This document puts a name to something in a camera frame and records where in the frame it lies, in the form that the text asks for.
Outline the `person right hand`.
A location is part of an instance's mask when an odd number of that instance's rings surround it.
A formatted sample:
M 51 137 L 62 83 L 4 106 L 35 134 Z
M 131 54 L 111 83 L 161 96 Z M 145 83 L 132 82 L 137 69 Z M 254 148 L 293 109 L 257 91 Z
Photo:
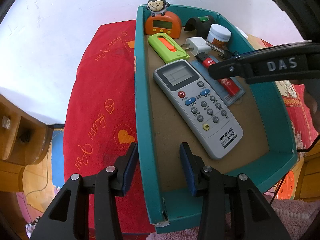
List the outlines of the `person right hand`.
M 304 103 L 310 111 L 313 127 L 317 132 L 320 132 L 320 111 L 318 110 L 317 101 L 304 88 Z

